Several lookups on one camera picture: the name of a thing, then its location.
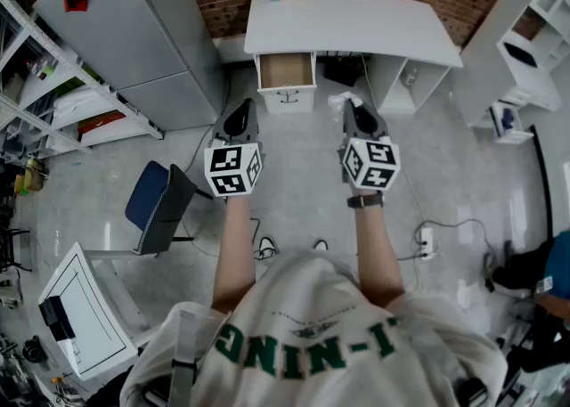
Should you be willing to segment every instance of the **power outlet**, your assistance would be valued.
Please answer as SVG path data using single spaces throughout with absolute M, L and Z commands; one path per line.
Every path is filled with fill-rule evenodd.
M 432 228 L 422 228 L 419 234 L 421 239 L 421 257 L 423 260 L 429 260 L 436 254 L 434 253 L 434 230 Z

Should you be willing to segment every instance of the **chair seat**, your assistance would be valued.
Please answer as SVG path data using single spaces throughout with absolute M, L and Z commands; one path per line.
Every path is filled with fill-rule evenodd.
M 142 171 L 125 209 L 125 217 L 141 231 L 146 228 L 167 185 L 168 170 L 156 161 L 149 162 Z

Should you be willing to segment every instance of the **gray cabinet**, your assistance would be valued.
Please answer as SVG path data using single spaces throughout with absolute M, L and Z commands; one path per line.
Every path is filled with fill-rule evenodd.
M 196 0 L 88 0 L 86 12 L 65 12 L 63 0 L 37 0 L 34 9 L 160 128 L 216 120 L 224 73 Z

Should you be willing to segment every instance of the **open drawer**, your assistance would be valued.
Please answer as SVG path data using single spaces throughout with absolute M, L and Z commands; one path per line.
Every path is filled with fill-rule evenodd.
M 259 54 L 255 56 L 257 91 L 273 113 L 311 112 L 316 53 Z
M 526 132 L 518 116 L 518 106 L 507 102 L 495 102 L 489 109 L 495 132 L 496 142 L 502 144 L 521 144 L 534 137 Z

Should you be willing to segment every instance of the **blue chair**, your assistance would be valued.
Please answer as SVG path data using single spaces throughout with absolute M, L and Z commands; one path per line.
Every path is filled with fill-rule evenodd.
M 125 209 L 125 216 L 142 231 L 136 255 L 166 252 L 172 241 L 193 240 L 175 238 L 186 208 L 194 193 L 214 199 L 202 191 L 176 165 L 166 169 L 151 161 L 142 171 Z

